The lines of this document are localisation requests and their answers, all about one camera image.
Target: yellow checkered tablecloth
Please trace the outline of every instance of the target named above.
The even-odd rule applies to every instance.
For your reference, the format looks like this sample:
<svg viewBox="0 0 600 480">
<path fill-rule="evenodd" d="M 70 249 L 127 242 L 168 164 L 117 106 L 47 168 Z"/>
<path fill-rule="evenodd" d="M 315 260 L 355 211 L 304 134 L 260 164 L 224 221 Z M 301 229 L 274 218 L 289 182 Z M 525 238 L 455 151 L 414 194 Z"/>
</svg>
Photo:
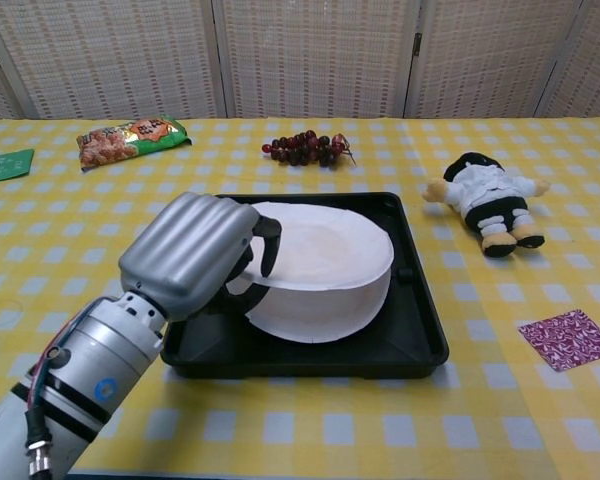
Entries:
<svg viewBox="0 0 600 480">
<path fill-rule="evenodd" d="M 600 118 L 186 120 L 192 147 L 81 173 L 76 135 L 117 123 L 0 121 L 0 153 L 36 150 L 29 176 L 0 182 L 0 399 L 71 314 L 120 292 L 119 255 L 184 190 L 397 193 L 451 356 L 413 381 L 188 381 L 157 361 L 78 470 L 600 480 L 600 361 L 555 373 L 516 330 L 573 308 L 600 325 Z M 262 157 L 261 143 L 307 128 L 343 132 L 358 166 Z M 421 200 L 469 150 L 553 183 L 529 201 L 539 252 L 487 260 L 456 215 Z"/>
</svg>

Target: snack bag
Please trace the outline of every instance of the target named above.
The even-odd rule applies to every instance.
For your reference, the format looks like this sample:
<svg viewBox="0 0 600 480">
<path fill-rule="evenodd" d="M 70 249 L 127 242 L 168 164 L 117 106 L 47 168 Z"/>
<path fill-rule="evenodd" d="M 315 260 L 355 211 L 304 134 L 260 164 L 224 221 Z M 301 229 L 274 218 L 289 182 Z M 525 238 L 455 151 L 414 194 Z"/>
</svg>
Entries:
<svg viewBox="0 0 600 480">
<path fill-rule="evenodd" d="M 93 130 L 80 135 L 76 141 L 83 172 L 184 142 L 191 145 L 184 127 L 166 115 Z"/>
</svg>

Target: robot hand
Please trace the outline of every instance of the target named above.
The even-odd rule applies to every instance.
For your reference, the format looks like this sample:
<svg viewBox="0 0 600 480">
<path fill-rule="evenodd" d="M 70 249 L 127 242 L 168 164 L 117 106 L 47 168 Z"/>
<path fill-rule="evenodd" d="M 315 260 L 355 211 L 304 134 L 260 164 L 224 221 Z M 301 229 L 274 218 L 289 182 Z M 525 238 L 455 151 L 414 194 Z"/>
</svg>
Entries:
<svg viewBox="0 0 600 480">
<path fill-rule="evenodd" d="M 269 275 L 280 234 L 277 221 L 230 199 L 171 202 L 120 258 L 125 293 L 78 313 L 0 405 L 0 478 L 64 478 L 158 356 L 165 321 L 205 307 L 246 312 L 264 297 L 266 287 L 234 296 L 225 283 L 253 260 L 254 236 Z"/>
</svg>

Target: green paper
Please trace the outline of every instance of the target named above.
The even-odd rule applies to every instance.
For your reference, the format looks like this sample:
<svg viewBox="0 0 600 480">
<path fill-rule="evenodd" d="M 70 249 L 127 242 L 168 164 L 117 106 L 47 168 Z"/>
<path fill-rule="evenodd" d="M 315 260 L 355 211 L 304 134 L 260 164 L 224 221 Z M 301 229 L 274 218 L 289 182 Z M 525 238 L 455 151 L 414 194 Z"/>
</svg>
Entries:
<svg viewBox="0 0 600 480">
<path fill-rule="evenodd" d="M 26 175 L 31 168 L 32 159 L 33 149 L 31 148 L 0 155 L 0 180 Z"/>
</svg>

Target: paper plate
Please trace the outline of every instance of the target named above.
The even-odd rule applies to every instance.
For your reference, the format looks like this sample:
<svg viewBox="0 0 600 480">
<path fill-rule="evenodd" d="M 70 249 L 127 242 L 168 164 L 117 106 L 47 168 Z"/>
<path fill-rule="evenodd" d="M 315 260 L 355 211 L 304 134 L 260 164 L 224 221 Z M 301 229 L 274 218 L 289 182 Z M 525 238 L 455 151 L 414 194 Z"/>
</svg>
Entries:
<svg viewBox="0 0 600 480">
<path fill-rule="evenodd" d="M 264 243 L 254 239 L 254 260 L 241 274 L 246 280 L 296 291 L 345 290 L 374 282 L 393 262 L 389 235 L 355 212 L 273 202 L 253 207 L 282 224 L 282 237 L 267 278 L 259 271 Z"/>
<path fill-rule="evenodd" d="M 249 313 L 251 323 L 276 337 L 301 343 L 325 343 L 347 337 L 375 318 L 387 296 L 391 270 L 362 287 L 348 290 L 300 291 L 271 288 Z M 232 293 L 249 285 L 237 278 Z"/>
</svg>

